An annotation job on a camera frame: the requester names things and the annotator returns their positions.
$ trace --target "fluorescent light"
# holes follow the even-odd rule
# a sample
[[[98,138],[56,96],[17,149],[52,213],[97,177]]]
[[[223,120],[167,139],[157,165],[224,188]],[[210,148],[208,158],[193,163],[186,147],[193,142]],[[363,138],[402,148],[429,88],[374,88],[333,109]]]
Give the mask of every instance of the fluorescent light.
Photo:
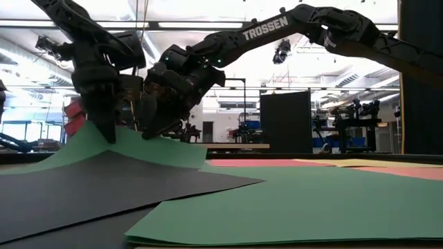
[[[290,90],[299,90],[299,91],[307,91],[307,87],[282,87],[282,90],[290,91]]]
[[[241,28],[242,23],[234,22],[160,22],[160,28]]]
[[[340,105],[345,104],[345,103],[346,103],[346,101],[329,102],[329,103],[324,104],[322,106],[322,108],[337,107],[337,106],[340,106]]]
[[[230,87],[213,86],[210,90],[230,90]]]
[[[386,96],[386,97],[383,97],[383,98],[379,99],[379,101],[380,101],[380,102],[384,102],[384,101],[386,101],[386,100],[390,100],[390,99],[392,99],[392,98],[395,98],[395,97],[397,97],[398,95],[400,95],[400,93],[396,93],[396,94],[388,95],[388,96]]]
[[[19,86],[19,85],[5,85],[7,89],[66,89],[73,90],[74,86]]]
[[[328,88],[326,91],[365,91],[366,89],[353,89],[353,88]]]
[[[374,89],[371,88],[371,91],[400,91],[400,88],[395,89],[395,88],[379,88],[379,89]]]
[[[389,79],[387,79],[387,80],[384,80],[384,81],[382,81],[382,82],[379,82],[379,83],[376,83],[376,84],[373,84],[372,86],[371,86],[371,88],[379,88],[379,87],[383,87],[383,86],[386,86],[386,85],[389,85],[389,84],[391,84],[391,83],[393,83],[394,81],[396,81],[396,80],[399,80],[400,79],[400,76],[394,76],[394,77],[390,77]]]
[[[150,23],[149,22],[142,22],[142,21],[98,21],[98,25],[102,26],[103,28],[122,28],[122,29],[130,29],[135,28],[137,25],[137,28],[149,28]]]
[[[55,27],[55,24],[52,21],[0,20],[0,26],[52,28]]]
[[[204,108],[204,110],[244,110],[243,108],[221,108],[221,107],[208,107]],[[246,108],[247,111],[257,111],[257,108]]]
[[[97,21],[97,24],[103,28],[135,28],[135,21]],[[149,27],[149,22],[138,21],[137,27]],[[51,20],[39,20],[39,21],[26,21],[26,20],[0,20],[0,27],[14,28],[14,27],[40,27],[40,28],[54,28],[55,24]],[[241,22],[210,22],[210,21],[199,21],[199,22],[173,22],[173,21],[162,21],[159,22],[159,27],[161,28],[242,28],[243,23]],[[396,24],[376,24],[376,27],[380,31],[392,31],[398,30],[398,25]]]

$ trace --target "red object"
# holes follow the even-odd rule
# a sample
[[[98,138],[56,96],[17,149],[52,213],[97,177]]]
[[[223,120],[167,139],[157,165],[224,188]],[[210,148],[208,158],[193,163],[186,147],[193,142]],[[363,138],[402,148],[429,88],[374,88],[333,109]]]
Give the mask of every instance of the red object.
[[[211,160],[209,162],[212,166],[217,167],[324,167],[333,166],[327,163],[311,163],[290,159],[276,159],[276,160],[254,160],[254,159],[239,159],[239,160]]]
[[[66,134],[68,136],[73,136],[75,133],[77,133],[78,129],[84,124],[84,121],[86,121],[86,118],[83,115],[80,115],[71,121],[67,122],[64,125],[64,129],[66,131]]]
[[[79,100],[72,102],[67,107],[65,107],[64,113],[68,118],[75,118],[80,114],[84,115],[84,111]]]
[[[443,168],[354,167],[352,169],[443,181]]]

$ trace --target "desk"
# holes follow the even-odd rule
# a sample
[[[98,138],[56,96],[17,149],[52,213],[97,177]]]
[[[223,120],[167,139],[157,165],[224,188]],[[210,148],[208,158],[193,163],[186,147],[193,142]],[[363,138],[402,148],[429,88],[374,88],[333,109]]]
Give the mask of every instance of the desk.
[[[208,149],[269,149],[268,144],[253,143],[202,143]]]

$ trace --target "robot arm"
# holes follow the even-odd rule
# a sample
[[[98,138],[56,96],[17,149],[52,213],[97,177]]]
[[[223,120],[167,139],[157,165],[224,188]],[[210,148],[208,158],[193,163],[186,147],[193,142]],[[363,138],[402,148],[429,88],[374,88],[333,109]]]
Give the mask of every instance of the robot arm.
[[[211,34],[186,49],[223,68],[254,48],[300,33],[333,54],[368,58],[431,84],[443,80],[442,56],[381,33],[371,20],[355,11],[300,4],[280,12],[260,23],[253,20],[253,25],[243,30]]]
[[[145,66],[143,49],[134,33],[109,34],[72,0],[31,0],[60,27],[72,44],[58,46],[63,60],[73,60],[73,84],[82,95],[85,111],[105,138],[115,142],[116,89],[123,81],[118,71]],[[310,42],[338,55],[365,57],[415,77],[439,82],[443,57],[382,34],[366,17],[337,8],[300,4],[265,21],[252,21],[243,30],[218,32],[185,50],[172,45],[148,70],[143,83],[140,120],[143,137],[157,136],[186,120],[193,106],[214,85],[224,85],[224,72],[244,53],[300,33]],[[133,76],[128,82],[138,84]]]
[[[166,124],[186,118],[214,84],[223,86],[224,72],[216,68],[295,33],[337,55],[368,58],[430,84],[443,80],[439,66],[443,64],[442,56],[381,33],[372,21],[355,11],[300,4],[289,11],[281,8],[279,15],[267,20],[253,20],[248,28],[213,33],[185,50],[176,45],[169,47],[148,70],[145,80],[145,86],[157,89],[148,91],[148,95],[155,95],[169,107],[164,108],[161,118],[146,126],[143,137],[151,138],[167,129]]]

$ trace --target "window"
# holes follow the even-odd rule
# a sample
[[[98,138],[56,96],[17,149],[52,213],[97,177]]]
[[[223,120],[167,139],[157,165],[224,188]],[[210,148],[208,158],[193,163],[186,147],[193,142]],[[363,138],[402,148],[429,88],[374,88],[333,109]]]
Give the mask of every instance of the window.
[[[59,125],[49,125],[48,126],[48,139],[53,139],[60,141],[60,134],[62,132],[62,127]]]
[[[26,127],[26,141],[34,142],[40,139],[42,133],[42,124],[39,123],[28,123]]]
[[[25,126],[26,124],[3,124],[3,133],[12,136],[18,140],[25,139]]]

